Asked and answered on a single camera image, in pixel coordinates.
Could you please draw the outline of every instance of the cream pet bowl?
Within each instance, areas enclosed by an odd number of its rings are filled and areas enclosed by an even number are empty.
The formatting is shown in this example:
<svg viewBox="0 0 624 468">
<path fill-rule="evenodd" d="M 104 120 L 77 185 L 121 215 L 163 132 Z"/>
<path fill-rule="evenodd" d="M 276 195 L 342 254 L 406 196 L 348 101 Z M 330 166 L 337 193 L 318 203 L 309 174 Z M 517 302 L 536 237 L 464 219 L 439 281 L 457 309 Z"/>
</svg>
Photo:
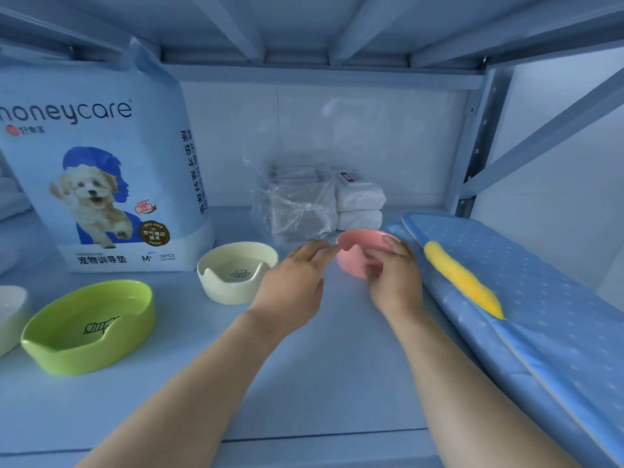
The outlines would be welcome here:
<svg viewBox="0 0 624 468">
<path fill-rule="evenodd" d="M 267 244 L 241 241 L 208 251 L 197 263 L 206 295 L 220 304 L 253 301 L 262 277 L 278 263 L 277 251 Z"/>
<path fill-rule="evenodd" d="M 0 356 L 18 345 L 30 318 L 26 289 L 0 286 Z"/>
</svg>

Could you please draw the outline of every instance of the honeycare logo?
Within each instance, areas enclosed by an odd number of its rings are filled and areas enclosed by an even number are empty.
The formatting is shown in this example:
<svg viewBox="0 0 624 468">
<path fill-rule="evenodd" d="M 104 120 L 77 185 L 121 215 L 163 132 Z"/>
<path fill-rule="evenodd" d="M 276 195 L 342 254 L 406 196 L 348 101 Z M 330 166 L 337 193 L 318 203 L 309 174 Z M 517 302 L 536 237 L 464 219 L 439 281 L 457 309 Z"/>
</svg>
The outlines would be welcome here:
<svg viewBox="0 0 624 468">
<path fill-rule="evenodd" d="M 0 107 L 0 121 L 6 122 L 40 122 L 41 120 L 64 120 L 69 121 L 70 125 L 77 125 L 78 121 L 83 118 L 90 120 L 92 118 L 129 118 L 132 116 L 132 107 L 129 100 L 128 103 L 80 103 L 74 105 L 46 105 L 40 107 L 31 105 L 30 107 Z"/>
</svg>

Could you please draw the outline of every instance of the forearm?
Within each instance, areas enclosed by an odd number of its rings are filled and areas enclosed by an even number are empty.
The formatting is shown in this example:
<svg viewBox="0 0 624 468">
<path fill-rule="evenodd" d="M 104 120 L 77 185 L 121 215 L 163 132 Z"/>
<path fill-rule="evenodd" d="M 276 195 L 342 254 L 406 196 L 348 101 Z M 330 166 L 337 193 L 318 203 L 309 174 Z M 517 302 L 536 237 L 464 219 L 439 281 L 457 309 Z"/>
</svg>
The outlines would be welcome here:
<svg viewBox="0 0 624 468">
<path fill-rule="evenodd" d="M 247 388 L 280 340 L 253 314 L 240 316 L 78 467 L 206 468 Z"/>
<path fill-rule="evenodd" d="M 446 468 L 571 468 L 576 462 L 420 310 L 391 325 Z"/>
</svg>

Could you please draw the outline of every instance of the person's left arm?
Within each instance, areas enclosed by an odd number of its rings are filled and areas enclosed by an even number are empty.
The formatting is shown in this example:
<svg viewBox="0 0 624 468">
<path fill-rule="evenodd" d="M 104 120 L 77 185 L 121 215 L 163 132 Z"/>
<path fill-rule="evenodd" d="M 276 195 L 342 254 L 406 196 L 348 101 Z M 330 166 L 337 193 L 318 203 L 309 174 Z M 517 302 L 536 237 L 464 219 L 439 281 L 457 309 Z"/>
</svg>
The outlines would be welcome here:
<svg viewBox="0 0 624 468">
<path fill-rule="evenodd" d="M 338 250 L 313 241 L 269 270 L 249 310 L 77 468 L 209 466 L 264 361 L 318 311 L 323 273 Z"/>
</svg>

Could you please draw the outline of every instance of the clear plastic bag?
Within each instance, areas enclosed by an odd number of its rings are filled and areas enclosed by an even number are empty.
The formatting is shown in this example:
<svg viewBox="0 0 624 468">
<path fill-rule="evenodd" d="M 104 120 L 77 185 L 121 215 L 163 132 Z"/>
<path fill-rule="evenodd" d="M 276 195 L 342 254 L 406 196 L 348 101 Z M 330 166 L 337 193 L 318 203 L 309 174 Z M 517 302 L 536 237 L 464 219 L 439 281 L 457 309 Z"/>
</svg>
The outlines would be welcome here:
<svg viewBox="0 0 624 468">
<path fill-rule="evenodd" d="M 336 229 L 336 182 L 314 155 L 280 155 L 256 166 L 252 223 L 276 243 L 316 240 Z"/>
</svg>

